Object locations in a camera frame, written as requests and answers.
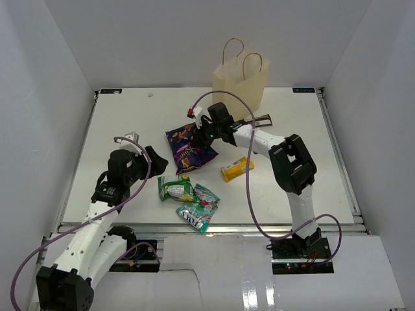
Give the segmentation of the dark blue purple snack bag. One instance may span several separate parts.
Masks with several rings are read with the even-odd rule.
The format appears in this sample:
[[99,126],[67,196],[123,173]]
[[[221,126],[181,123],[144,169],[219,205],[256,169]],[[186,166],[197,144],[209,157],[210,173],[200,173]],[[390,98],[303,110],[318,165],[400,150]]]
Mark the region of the dark blue purple snack bag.
[[194,123],[183,125],[165,132],[176,163],[176,174],[184,174],[199,169],[214,160],[218,153],[212,148],[196,148],[193,143]]

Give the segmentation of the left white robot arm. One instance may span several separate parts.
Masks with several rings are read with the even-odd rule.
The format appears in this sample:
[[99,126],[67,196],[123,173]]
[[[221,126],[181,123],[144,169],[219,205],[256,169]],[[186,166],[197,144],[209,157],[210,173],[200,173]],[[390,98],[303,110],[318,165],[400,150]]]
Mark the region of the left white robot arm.
[[115,261],[136,254],[137,242],[109,234],[118,217],[117,206],[131,198],[130,188],[138,180],[159,176],[168,161],[151,146],[141,153],[133,146],[111,152],[107,169],[98,177],[85,226],[78,229],[63,253],[36,276],[42,310],[89,310],[95,287]]

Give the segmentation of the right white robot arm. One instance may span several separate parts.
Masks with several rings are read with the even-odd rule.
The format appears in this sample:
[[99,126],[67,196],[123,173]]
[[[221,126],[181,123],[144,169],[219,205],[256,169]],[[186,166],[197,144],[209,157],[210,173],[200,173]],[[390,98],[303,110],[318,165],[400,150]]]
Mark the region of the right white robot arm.
[[256,129],[252,122],[235,121],[221,102],[210,106],[208,113],[205,116],[204,110],[197,106],[188,110],[187,116],[195,120],[194,146],[207,148],[214,140],[222,139],[269,159],[275,180],[288,197],[293,252],[303,259],[310,257],[321,239],[312,199],[317,167],[302,138],[296,134],[280,137]]

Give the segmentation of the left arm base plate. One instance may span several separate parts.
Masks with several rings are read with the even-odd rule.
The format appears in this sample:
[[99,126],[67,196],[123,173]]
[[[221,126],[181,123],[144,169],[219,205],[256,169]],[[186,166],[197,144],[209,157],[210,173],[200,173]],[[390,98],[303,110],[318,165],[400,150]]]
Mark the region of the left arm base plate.
[[123,259],[115,263],[111,272],[128,273],[157,273],[160,265],[156,260],[157,253],[146,244],[136,247],[130,251]]

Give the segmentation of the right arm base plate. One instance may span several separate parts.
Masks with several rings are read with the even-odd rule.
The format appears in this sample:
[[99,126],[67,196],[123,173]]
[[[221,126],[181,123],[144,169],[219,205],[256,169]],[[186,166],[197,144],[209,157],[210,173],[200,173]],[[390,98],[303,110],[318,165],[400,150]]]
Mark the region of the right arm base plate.
[[311,249],[304,251],[293,239],[271,241],[266,249],[271,252],[274,275],[314,275],[334,273],[327,238],[321,238]]

